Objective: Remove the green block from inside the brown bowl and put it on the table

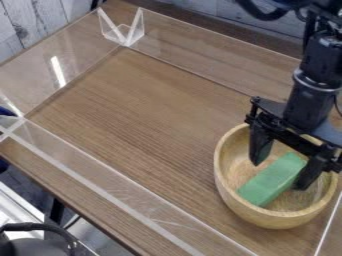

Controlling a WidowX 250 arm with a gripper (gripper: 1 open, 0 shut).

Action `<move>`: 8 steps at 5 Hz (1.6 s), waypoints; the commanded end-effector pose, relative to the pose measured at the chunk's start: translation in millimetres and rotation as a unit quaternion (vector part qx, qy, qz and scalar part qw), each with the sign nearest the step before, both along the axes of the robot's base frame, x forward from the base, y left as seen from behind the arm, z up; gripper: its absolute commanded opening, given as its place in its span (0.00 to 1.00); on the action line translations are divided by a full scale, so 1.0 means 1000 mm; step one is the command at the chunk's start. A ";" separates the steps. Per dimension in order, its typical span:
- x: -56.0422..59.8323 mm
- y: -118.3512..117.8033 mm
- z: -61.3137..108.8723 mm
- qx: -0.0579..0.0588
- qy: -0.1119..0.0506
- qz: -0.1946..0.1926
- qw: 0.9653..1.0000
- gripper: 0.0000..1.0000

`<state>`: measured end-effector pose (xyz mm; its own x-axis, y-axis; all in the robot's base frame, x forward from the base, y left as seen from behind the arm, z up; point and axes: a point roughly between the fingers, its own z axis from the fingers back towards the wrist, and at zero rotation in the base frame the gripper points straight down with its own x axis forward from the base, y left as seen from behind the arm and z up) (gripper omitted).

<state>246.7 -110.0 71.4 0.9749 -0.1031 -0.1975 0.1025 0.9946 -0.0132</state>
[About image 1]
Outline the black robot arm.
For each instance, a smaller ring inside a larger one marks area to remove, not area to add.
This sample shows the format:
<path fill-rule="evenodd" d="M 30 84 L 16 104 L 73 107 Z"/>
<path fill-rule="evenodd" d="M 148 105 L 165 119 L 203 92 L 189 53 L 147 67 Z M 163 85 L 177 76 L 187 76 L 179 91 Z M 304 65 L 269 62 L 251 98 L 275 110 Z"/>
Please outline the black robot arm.
<path fill-rule="evenodd" d="M 275 9 L 263 12 L 252 0 L 236 0 L 241 9 L 261 21 L 280 19 L 288 12 L 306 23 L 303 58 L 292 73 L 285 102 L 253 97 L 245 115 L 249 125 L 251 162 L 260 164 L 279 141 L 308 161 L 293 188 L 304 190 L 324 172 L 342 172 L 342 130 L 328 120 L 342 93 L 342 0 L 269 0 Z"/>

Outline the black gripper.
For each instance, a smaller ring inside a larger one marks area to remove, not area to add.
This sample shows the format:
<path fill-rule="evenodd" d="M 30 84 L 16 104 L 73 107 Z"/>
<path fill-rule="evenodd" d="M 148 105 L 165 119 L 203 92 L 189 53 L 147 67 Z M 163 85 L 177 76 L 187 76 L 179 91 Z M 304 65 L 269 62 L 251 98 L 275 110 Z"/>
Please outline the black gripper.
<path fill-rule="evenodd" d="M 293 189 L 304 191 L 322 172 L 342 171 L 342 131 L 331 125 L 328 114 L 342 90 L 340 72 L 308 73 L 297 68 L 285 103 L 252 97 L 245 115 L 249 125 L 251 163 L 257 166 L 268 157 L 275 140 L 308 157 Z"/>

